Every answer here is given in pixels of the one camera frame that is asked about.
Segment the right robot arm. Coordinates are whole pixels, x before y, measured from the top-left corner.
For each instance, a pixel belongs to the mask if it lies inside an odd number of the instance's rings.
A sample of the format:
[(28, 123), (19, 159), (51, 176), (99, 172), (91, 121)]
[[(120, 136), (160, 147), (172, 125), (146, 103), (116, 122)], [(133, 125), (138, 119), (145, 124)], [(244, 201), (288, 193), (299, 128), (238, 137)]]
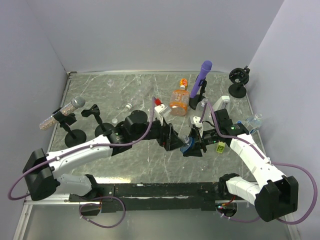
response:
[(217, 122), (211, 130), (203, 130), (200, 117), (190, 118), (192, 143), (183, 150), (183, 156), (202, 157), (208, 145), (225, 143), (242, 159), (256, 183), (236, 173), (225, 174), (217, 184), (220, 197), (230, 199), (236, 196), (246, 200), (265, 222), (295, 212), (298, 209), (298, 181), (274, 166), (244, 125), (232, 122), (226, 109), (215, 111), (214, 116)]

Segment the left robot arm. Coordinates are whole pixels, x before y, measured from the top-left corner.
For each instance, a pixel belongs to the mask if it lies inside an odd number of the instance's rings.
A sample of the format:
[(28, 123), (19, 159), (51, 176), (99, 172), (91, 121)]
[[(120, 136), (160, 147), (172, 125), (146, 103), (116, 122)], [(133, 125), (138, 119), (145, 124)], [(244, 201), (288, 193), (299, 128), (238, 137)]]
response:
[(167, 152), (185, 145), (173, 125), (160, 116), (152, 117), (135, 110), (117, 126), (111, 126), (91, 141), (60, 151), (33, 151), (23, 169), (30, 197), (43, 200), (54, 193), (74, 194), (87, 201), (99, 195), (96, 180), (90, 174), (70, 175), (69, 171), (91, 161), (118, 155), (142, 140), (156, 140)]

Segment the blue label water bottle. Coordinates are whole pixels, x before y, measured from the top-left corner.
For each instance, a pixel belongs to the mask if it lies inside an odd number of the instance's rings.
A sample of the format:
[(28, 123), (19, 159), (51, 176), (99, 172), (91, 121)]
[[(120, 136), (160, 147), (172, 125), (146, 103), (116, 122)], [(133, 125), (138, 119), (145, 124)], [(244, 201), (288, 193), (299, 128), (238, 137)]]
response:
[(184, 142), (184, 146), (180, 148), (180, 151), (184, 154), (194, 145), (195, 141), (193, 137), (187, 135), (182, 135), (180, 138)]

